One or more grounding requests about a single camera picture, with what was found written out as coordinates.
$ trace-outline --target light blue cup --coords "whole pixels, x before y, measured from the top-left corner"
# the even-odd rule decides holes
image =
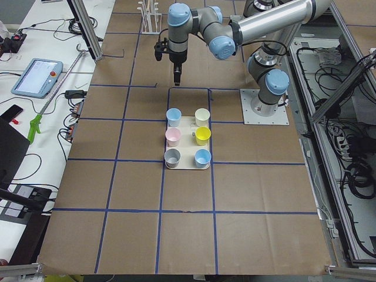
[[[203,169],[206,167],[210,160],[212,159],[212,154],[206,149],[200,149],[194,154],[194,161],[196,162],[196,166],[199,169]]]
[[[182,118],[182,112],[179,109],[171,108],[167,111],[166,117],[169,121],[169,126],[178,127],[180,119]]]

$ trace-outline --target gray cup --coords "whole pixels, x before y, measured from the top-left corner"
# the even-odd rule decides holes
[[[176,149],[170,149],[164,154],[166,166],[169,168],[177,167],[180,160],[180,152]]]

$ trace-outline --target green handle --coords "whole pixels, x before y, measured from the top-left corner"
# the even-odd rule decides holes
[[[35,119],[30,121],[30,130],[28,134],[28,139],[30,141],[30,144],[33,143],[35,138],[35,132],[38,132],[38,134],[41,134],[41,131],[39,130],[39,125],[41,124],[42,115],[37,114]]]

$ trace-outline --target red object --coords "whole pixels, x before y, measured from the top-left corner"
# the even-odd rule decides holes
[[[0,258],[0,266],[7,266],[8,262],[7,260],[4,260],[3,258]]]

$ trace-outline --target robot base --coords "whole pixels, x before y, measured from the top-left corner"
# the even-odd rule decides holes
[[[245,125],[289,125],[285,107],[277,107],[272,116],[260,116],[251,108],[251,101],[259,94],[258,89],[241,89],[241,108]]]

